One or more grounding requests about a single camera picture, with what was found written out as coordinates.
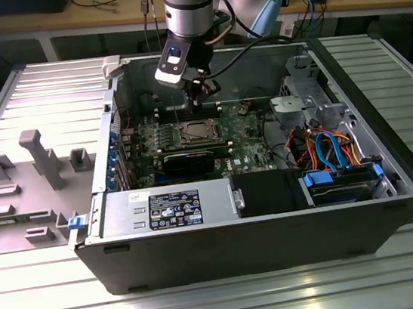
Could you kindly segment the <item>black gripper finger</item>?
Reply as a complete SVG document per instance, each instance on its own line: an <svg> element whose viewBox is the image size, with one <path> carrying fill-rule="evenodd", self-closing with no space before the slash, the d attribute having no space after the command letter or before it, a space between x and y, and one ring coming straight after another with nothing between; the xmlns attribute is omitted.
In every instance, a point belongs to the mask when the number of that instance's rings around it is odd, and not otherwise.
<svg viewBox="0 0 413 309"><path fill-rule="evenodd" d="M186 86L189 108L197 107L201 104L202 86L199 84L190 84Z"/></svg>

